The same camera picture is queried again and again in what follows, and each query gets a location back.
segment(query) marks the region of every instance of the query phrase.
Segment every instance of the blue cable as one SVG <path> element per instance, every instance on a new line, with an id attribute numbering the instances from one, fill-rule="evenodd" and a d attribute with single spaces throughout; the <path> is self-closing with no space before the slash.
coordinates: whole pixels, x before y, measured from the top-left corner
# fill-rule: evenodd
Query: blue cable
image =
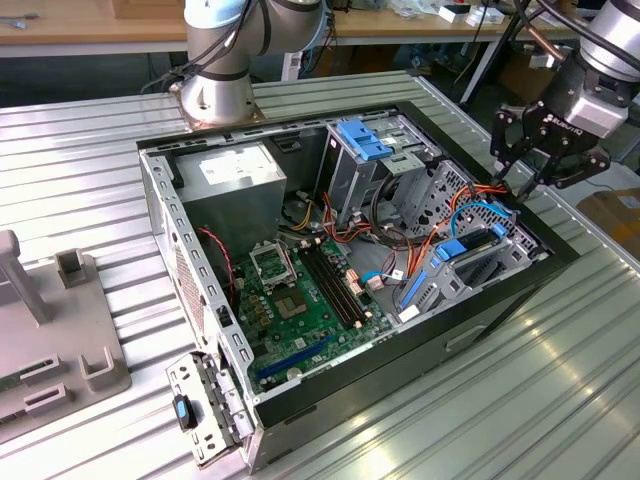
<path id="1" fill-rule="evenodd" d="M 362 278 L 360 278 L 360 280 L 362 281 L 362 283 L 367 283 L 369 280 L 371 280 L 376 275 L 382 275 L 382 272 L 376 272 L 376 271 L 367 272 L 362 276 Z"/>
<path id="2" fill-rule="evenodd" d="M 451 215 L 451 236 L 455 237 L 456 235 L 456 220 L 458 218 L 458 215 L 460 215 L 460 212 L 462 210 L 464 210 L 465 208 L 468 207 L 483 207 L 483 208 L 487 208 L 489 210 L 491 210 L 493 213 L 500 215 L 503 218 L 511 218 L 511 215 L 509 215 L 508 213 L 506 213 L 504 210 L 501 210 L 500 208 L 496 207 L 495 205 L 491 205 L 489 203 L 482 203 L 482 202 L 471 202 L 471 203 L 467 203 L 466 205 L 461 206 L 460 208 L 458 208 L 455 212 L 453 212 L 453 215 Z"/>
<path id="3" fill-rule="evenodd" d="M 307 61 L 307 66 L 304 67 L 304 70 L 302 72 L 300 72 L 300 75 L 304 75 L 305 73 L 307 73 L 309 67 L 311 66 L 311 63 L 313 63 L 313 48 L 309 50 L 309 60 Z"/>
<path id="4" fill-rule="evenodd" d="M 386 273 L 382 273 L 382 272 L 367 272 L 365 273 L 362 278 L 360 278 L 360 281 L 362 283 L 367 283 L 369 280 L 371 280 L 373 277 L 375 277 L 376 275 L 380 275 L 383 278 L 392 278 L 393 280 L 398 280 L 397 278 L 394 278 L 391 275 L 387 275 Z M 398 280 L 399 282 L 406 282 L 407 280 L 409 280 L 408 278 L 401 278 L 400 280 Z"/>

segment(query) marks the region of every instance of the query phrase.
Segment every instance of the workbench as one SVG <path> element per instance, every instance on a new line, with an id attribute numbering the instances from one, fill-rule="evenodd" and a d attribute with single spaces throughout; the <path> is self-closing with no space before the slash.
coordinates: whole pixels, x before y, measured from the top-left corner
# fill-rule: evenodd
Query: workbench
<path id="1" fill-rule="evenodd" d="M 111 0 L 3 0 L 0 15 L 36 12 L 21 30 L 0 24 L 0 58 L 60 55 L 186 51 L 184 20 L 114 18 Z M 336 45 L 404 45 L 465 43 L 474 39 L 477 27 L 450 23 L 437 15 L 407 19 L 393 11 L 351 10 L 335 12 Z M 471 77 L 461 101 L 466 102 L 484 72 L 509 18 L 500 25 L 483 25 L 476 39 L 489 45 Z M 536 27 L 551 40 L 575 38 L 564 27 L 553 27 L 538 19 Z M 526 35 L 518 37 L 527 39 Z M 298 78 L 300 54 L 286 54 L 282 80 Z"/>
<path id="2" fill-rule="evenodd" d="M 409 100 L 492 168 L 487 133 L 403 72 L 255 94 L 268 118 Z M 222 478 L 242 468 L 232 454 L 196 469 L 164 374 L 192 333 L 151 234 L 135 140 L 186 130 L 169 94 L 0 111 L 0 223 L 18 234 L 27 267 L 71 247 L 97 258 L 133 379 L 0 445 L 3 478 Z M 527 169 L 510 175 L 522 184 Z M 527 205 L 582 257 L 487 339 L 252 478 L 637 478 L 640 266 L 554 190 Z"/>

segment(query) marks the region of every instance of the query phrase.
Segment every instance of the motherboard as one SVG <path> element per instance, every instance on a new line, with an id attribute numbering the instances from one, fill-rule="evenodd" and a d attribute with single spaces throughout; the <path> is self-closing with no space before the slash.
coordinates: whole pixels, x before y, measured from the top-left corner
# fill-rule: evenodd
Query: motherboard
<path id="1" fill-rule="evenodd" d="M 307 248 L 280 243 L 267 248 L 260 247 L 257 255 L 254 250 L 234 269 L 242 286 L 238 318 L 255 356 L 250 378 L 258 391 L 392 329 L 333 240 Z M 283 281 L 269 283 L 278 277 Z"/>

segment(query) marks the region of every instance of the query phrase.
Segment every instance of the wooden desk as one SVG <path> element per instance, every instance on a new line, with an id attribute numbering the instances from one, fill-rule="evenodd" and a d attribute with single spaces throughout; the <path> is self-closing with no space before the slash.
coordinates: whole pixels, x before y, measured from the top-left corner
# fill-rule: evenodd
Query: wooden desk
<path id="1" fill-rule="evenodd" d="M 349 13 L 335 12 L 336 30 L 339 44 L 361 45 L 362 39 L 373 39 L 375 42 L 367 44 L 401 44 L 401 43 L 457 43 L 470 41 L 476 33 L 476 27 L 461 22 L 450 23 L 437 15 L 424 18 L 404 18 L 389 9 L 379 11 L 352 10 Z M 503 33 L 509 18 L 505 18 L 500 25 L 483 25 L 478 39 L 492 41 Z M 557 35 L 567 35 L 566 28 L 556 28 L 538 20 L 536 27 L 545 35 L 553 38 Z"/>
<path id="2" fill-rule="evenodd" d="M 117 20 L 110 0 L 2 0 L 0 15 L 36 12 L 22 30 L 0 24 L 0 57 L 186 50 L 184 20 Z"/>
<path id="3" fill-rule="evenodd" d="M 21 30 L 0 24 L 0 57 L 97 55 L 114 53 L 175 52 L 186 50 L 182 19 L 117 20 L 110 0 L 2 0 L 0 15 L 37 12 L 42 18 L 29 20 Z M 464 43 L 473 40 L 476 28 L 452 24 L 430 15 L 407 19 L 391 10 L 336 12 L 338 45 L 412 43 Z M 484 25 L 478 42 L 491 42 L 471 78 L 463 101 L 477 83 L 504 32 L 500 25 Z M 552 40 L 573 38 L 565 28 L 537 20 L 536 26 Z M 298 76 L 299 54 L 286 54 L 283 80 Z"/>

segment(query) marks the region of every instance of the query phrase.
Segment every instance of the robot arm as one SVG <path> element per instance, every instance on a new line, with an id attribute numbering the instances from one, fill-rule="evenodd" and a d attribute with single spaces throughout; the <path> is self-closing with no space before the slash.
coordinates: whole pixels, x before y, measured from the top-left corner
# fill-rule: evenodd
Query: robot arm
<path id="1" fill-rule="evenodd" d="M 185 113 L 202 124 L 251 117 L 250 57 L 309 48 L 324 33 L 325 8 L 324 0 L 187 0 Z"/>
<path id="2" fill-rule="evenodd" d="M 523 198 L 536 185 L 566 188 L 609 168 L 609 156 L 598 141 L 627 120 L 640 85 L 639 59 L 640 1 L 609 0 L 581 38 L 579 51 L 564 59 L 539 101 L 496 112 L 491 153 L 502 167 L 496 181 L 531 150 L 544 160 L 529 164 L 534 176 L 520 190 Z M 508 145 L 505 131 L 516 120 L 522 122 L 523 135 Z"/>

